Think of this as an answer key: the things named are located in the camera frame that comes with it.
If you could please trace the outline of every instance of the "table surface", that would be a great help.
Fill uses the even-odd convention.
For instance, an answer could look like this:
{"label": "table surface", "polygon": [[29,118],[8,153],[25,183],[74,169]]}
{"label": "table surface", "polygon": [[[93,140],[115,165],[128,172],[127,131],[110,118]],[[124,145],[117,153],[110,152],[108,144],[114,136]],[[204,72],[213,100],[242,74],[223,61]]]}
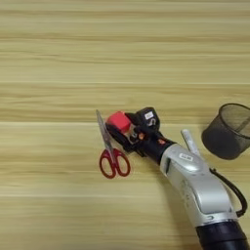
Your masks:
{"label": "table surface", "polygon": [[[249,30],[243,0],[0,0],[0,248],[201,249],[150,160],[102,176],[95,109],[154,106],[249,200],[249,150],[224,161],[200,140],[220,105],[250,105]],[[250,236],[249,212],[240,223]]]}

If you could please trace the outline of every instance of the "red object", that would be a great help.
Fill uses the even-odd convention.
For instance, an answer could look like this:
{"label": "red object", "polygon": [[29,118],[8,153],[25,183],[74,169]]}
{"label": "red object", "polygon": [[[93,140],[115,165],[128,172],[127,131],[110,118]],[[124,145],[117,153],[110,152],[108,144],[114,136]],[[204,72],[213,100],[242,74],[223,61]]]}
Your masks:
{"label": "red object", "polygon": [[[100,165],[100,169],[101,169],[103,175],[108,179],[113,179],[116,176],[117,173],[118,173],[119,176],[122,176],[122,177],[128,176],[130,174],[131,167],[130,167],[129,160],[126,157],[126,155],[123,152],[121,152],[120,150],[116,149],[116,148],[114,148],[112,150],[111,154],[110,154],[110,152],[108,152],[107,149],[105,149],[104,152],[101,155],[99,165]],[[126,164],[127,164],[126,172],[123,172],[123,169],[120,168],[120,166],[119,166],[119,161],[118,161],[119,157],[123,158],[125,160]],[[105,169],[104,169],[104,166],[103,166],[104,159],[106,159],[108,161],[108,163],[109,163],[111,174],[107,173],[105,171]]]}
{"label": "red object", "polygon": [[121,111],[112,114],[106,121],[108,124],[114,125],[123,134],[127,133],[131,126],[130,119]]}

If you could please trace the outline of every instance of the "black mesh cup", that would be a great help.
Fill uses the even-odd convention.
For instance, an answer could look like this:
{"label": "black mesh cup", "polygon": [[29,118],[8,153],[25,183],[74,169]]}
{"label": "black mesh cup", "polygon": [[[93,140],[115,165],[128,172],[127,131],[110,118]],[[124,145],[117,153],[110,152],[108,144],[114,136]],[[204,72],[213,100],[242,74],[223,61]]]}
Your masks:
{"label": "black mesh cup", "polygon": [[224,104],[203,131],[202,142],[220,158],[237,158],[250,146],[250,108],[242,104]]}

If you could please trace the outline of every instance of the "scissors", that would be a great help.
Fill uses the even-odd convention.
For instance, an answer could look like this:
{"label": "scissors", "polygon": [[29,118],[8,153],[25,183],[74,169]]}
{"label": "scissors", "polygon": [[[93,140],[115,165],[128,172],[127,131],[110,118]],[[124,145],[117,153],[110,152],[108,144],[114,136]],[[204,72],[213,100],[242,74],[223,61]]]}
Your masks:
{"label": "scissors", "polygon": [[[116,176],[116,173],[118,173],[119,176],[126,177],[130,174],[130,171],[131,171],[129,160],[123,152],[112,147],[111,142],[110,142],[110,135],[104,125],[104,121],[98,110],[97,110],[97,116],[98,116],[99,127],[101,130],[101,133],[104,139],[104,145],[105,145],[105,150],[101,154],[100,161],[99,161],[100,169],[103,175],[109,179],[113,179]],[[127,164],[126,172],[123,172],[119,166],[119,157],[123,158]],[[104,170],[104,166],[103,166],[104,159],[107,159],[109,163],[111,174],[108,174]]]}

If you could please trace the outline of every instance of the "red handle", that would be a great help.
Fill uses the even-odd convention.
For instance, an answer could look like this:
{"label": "red handle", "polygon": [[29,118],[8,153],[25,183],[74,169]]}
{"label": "red handle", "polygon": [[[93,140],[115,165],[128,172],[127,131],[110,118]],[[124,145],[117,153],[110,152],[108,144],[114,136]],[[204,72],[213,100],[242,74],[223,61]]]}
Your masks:
{"label": "red handle", "polygon": [[[121,152],[120,150],[114,148],[113,149],[113,154],[114,154],[114,158],[116,160],[116,170],[117,170],[117,173],[122,176],[122,177],[126,177],[130,174],[130,171],[131,171],[131,166],[130,166],[130,163],[129,163],[129,160],[127,158],[127,156]],[[120,166],[119,166],[119,157],[123,158],[127,164],[127,171],[125,173],[122,172]]]}
{"label": "red handle", "polygon": [[[104,170],[104,166],[103,166],[104,159],[107,159],[107,161],[109,163],[109,166],[110,166],[110,169],[111,169],[111,174],[110,175]],[[100,166],[101,172],[103,173],[103,175],[106,178],[113,179],[116,176],[115,168],[113,166],[111,157],[110,157],[110,155],[109,155],[109,153],[108,153],[108,151],[106,149],[103,151],[103,153],[102,153],[102,155],[100,157],[99,166]]]}

